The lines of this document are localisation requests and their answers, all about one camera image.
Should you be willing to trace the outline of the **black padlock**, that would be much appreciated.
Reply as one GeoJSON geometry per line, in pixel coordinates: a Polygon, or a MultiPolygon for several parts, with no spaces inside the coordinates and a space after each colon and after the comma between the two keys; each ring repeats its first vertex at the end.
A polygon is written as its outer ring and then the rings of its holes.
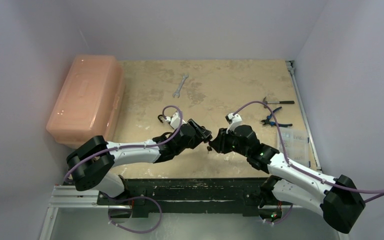
{"type": "Polygon", "coordinates": [[[171,122],[171,117],[169,116],[164,116],[163,114],[160,114],[157,116],[158,120],[163,124],[163,123],[170,123],[171,122]]]}

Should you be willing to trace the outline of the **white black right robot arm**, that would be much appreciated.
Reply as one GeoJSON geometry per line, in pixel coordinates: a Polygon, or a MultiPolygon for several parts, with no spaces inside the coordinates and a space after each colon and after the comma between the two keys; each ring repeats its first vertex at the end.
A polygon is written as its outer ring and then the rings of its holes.
{"type": "Polygon", "coordinates": [[[319,173],[285,157],[261,143],[249,125],[240,125],[234,131],[219,129],[209,146],[219,154],[242,155],[254,169],[270,175],[260,187],[260,207],[275,201],[298,205],[319,214],[343,234],[351,231],[366,207],[351,178],[319,173]]]}

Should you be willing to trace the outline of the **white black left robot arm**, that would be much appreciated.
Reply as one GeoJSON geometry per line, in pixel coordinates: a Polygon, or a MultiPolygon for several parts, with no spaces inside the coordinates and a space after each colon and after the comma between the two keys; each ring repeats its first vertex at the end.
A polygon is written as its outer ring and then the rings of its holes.
{"type": "Polygon", "coordinates": [[[66,181],[72,181],[77,191],[98,190],[118,205],[126,203],[129,191],[124,179],[110,170],[120,165],[163,163],[172,160],[186,149],[208,143],[212,133],[189,119],[174,132],[137,143],[105,141],[96,135],[73,151],[66,162],[69,170],[66,181]]]}

